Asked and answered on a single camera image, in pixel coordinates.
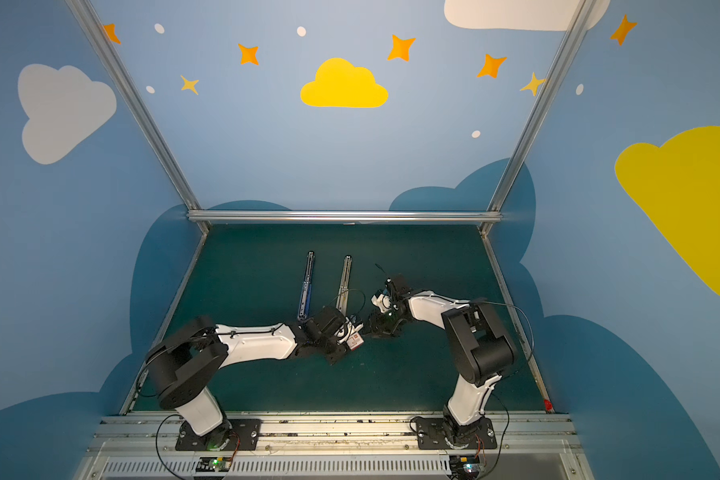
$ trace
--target yellow star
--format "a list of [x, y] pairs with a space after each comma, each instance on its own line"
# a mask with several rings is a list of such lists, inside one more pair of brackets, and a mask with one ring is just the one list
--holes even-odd
[[199, 82], [200, 80], [195, 80], [194, 82], [190, 82], [186, 78], [184, 78], [184, 75], [181, 76], [181, 79], [184, 81], [184, 86], [181, 88], [182, 90], [191, 90], [195, 92], [195, 95], [197, 95], [197, 90], [195, 90], [195, 83]]
[[408, 61], [408, 50], [413, 45], [415, 38], [409, 38], [408, 40], [401, 40], [400, 38], [392, 36], [392, 51], [389, 53], [387, 60], [393, 58], [402, 58], [406, 62]]
[[624, 18], [621, 21], [621, 25], [619, 25], [614, 34], [612, 34], [610, 37], [613, 40], [618, 40], [619, 46], [621, 46], [621, 44], [624, 43], [624, 38], [626, 38], [626, 34], [630, 33], [630, 30], [632, 30], [635, 25], [637, 25], [637, 22], [630, 22], [626, 19], [626, 15], [624, 15]]
[[485, 55], [485, 65], [483, 65], [483, 69], [478, 73], [478, 78], [484, 77], [485, 75], [496, 78], [496, 75], [499, 74], [499, 67], [506, 59], [507, 57], [493, 58], [490, 55]]
[[522, 87], [522, 88], [520, 89], [520, 91], [530, 90], [530, 91], [533, 92], [534, 96], [536, 96], [536, 92], [537, 92], [537, 90], [538, 90], [538, 88], [539, 88], [539, 85], [541, 85], [542, 83], [546, 82], [547, 79], [546, 79], [546, 78], [542, 78], [541, 80], [539, 80], [538, 78], [536, 78], [536, 72], [533, 72], [533, 73], [530, 74], [530, 75], [531, 75], [531, 77], [532, 77], [532, 79], [530, 80], [530, 83], [529, 83], [528, 85]]
[[242, 58], [240, 58], [240, 65], [244, 63], [252, 63], [254, 65], [259, 64], [259, 61], [256, 60], [256, 50], [259, 50], [259, 47], [246, 48], [240, 44], [237, 44], [237, 46], [240, 47], [240, 52], [242, 52]]
[[115, 35], [115, 24], [111, 23], [108, 25], [101, 25], [104, 27], [104, 31], [106, 32], [106, 36], [110, 38], [112, 42], [115, 42], [117, 44], [120, 43], [120, 39]]

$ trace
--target ventilation grille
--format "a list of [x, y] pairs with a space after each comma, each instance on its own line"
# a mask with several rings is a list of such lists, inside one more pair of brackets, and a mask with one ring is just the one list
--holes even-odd
[[450, 474], [439, 456], [325, 456], [236, 458], [230, 476], [250, 475], [426, 475]]
[[[166, 465], [184, 477], [218, 477], [223, 473], [195, 472], [197, 459], [172, 460]], [[238, 456], [227, 477], [321, 475], [450, 475], [448, 456]], [[154, 457], [110, 457], [102, 478], [174, 478]]]
[[[172, 471], [179, 475], [190, 475], [195, 471], [197, 461], [191, 460], [169, 460], [165, 463]], [[160, 464], [156, 458], [110, 458], [104, 467], [104, 478], [162, 478], [173, 475]]]

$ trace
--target blue wall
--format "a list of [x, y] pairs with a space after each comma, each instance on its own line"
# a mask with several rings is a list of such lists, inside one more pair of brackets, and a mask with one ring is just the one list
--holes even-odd
[[[521, 89], [533, 72], [544, 78], [562, 39], [460, 28], [443, 0], [94, 5], [102, 23], [115, 25], [116, 49], [205, 208], [258, 200], [291, 210], [386, 210], [415, 187], [454, 188], [511, 155], [534, 102]], [[393, 35], [416, 38], [408, 62], [388, 60]], [[258, 47], [259, 64], [241, 64], [238, 44]], [[478, 78], [486, 54], [507, 58], [496, 78]], [[302, 102], [302, 86], [334, 57], [373, 72], [386, 103]], [[198, 81], [197, 94], [182, 90], [182, 76]]]
[[[619, 46], [624, 14], [638, 25]], [[632, 144], [708, 125], [720, 125], [720, 1], [613, 0], [491, 232], [598, 479], [720, 476], [720, 296], [614, 172]]]
[[17, 90], [29, 64], [114, 86], [63, 0], [0, 2], [0, 459], [24, 459], [0, 478], [31, 466], [57, 480], [120, 407], [200, 232], [116, 91], [71, 152], [33, 160]]

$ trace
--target robotic arm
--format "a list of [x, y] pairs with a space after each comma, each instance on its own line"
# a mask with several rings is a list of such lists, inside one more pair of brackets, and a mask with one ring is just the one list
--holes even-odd
[[333, 365], [359, 345], [355, 333], [362, 328], [329, 306], [290, 326], [233, 327], [199, 316], [150, 350], [146, 364], [160, 393], [160, 408], [175, 409], [191, 427], [192, 432], [186, 426], [181, 429], [192, 437], [187, 449], [223, 450], [232, 426], [207, 388], [217, 370], [249, 360], [303, 358], [317, 352]]
[[414, 292], [402, 276], [388, 279], [372, 298], [378, 312], [368, 319], [372, 336], [395, 336], [401, 324], [420, 320], [445, 330], [459, 372], [454, 394], [448, 400], [442, 424], [415, 418], [419, 447], [466, 448], [480, 436], [496, 446], [493, 427], [484, 417], [485, 404], [517, 351], [493, 306], [486, 302], [454, 300], [431, 290]]
[[[442, 328], [448, 337], [459, 378], [443, 418], [412, 419], [419, 447], [476, 447], [480, 438], [485, 448], [496, 448], [484, 408], [517, 352], [492, 305], [454, 300], [430, 290], [412, 291], [402, 276], [388, 279], [372, 303], [378, 308], [366, 327], [372, 336], [396, 336], [403, 324], [420, 320]], [[255, 441], [247, 448], [239, 442], [230, 444], [231, 436], [240, 440], [237, 426], [232, 427], [207, 388], [217, 370], [249, 360], [303, 358], [314, 353], [323, 354], [333, 365], [362, 343], [358, 334], [362, 328], [363, 324], [353, 323], [330, 306], [297, 325], [232, 327], [217, 325], [207, 316], [190, 321], [146, 356], [160, 408], [175, 409], [186, 420], [176, 449], [255, 447]]]

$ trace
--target orange star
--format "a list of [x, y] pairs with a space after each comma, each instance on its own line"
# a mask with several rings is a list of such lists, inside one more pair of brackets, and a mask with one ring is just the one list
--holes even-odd
[[112, 42], [119, 44], [120, 39], [117, 37], [117, 35], [115, 35], [115, 24], [108, 24], [108, 25], [102, 25], [102, 26], [104, 27], [106, 36], [109, 37]]
[[630, 30], [632, 30], [637, 23], [632, 23], [629, 20], [626, 19], [626, 15], [624, 15], [624, 19], [621, 21], [621, 25], [616, 29], [614, 34], [612, 34], [610, 37], [613, 40], [619, 41], [619, 46], [624, 43], [624, 38], [626, 38], [626, 34], [630, 33]]
[[240, 58], [240, 65], [244, 63], [252, 63], [254, 65], [259, 64], [259, 61], [256, 60], [256, 50], [259, 50], [259, 47], [246, 48], [240, 44], [237, 44], [237, 46], [240, 47], [240, 52], [242, 52], [242, 58]]
[[485, 55], [485, 65], [483, 65], [483, 69], [478, 73], [478, 78], [484, 77], [485, 75], [496, 78], [496, 75], [499, 74], [499, 67], [506, 59], [507, 57], [493, 58], [490, 55]]
[[387, 60], [393, 58], [402, 58], [406, 62], [408, 61], [408, 50], [413, 45], [415, 38], [409, 38], [408, 40], [401, 40], [400, 38], [392, 36], [392, 51], [389, 53]]

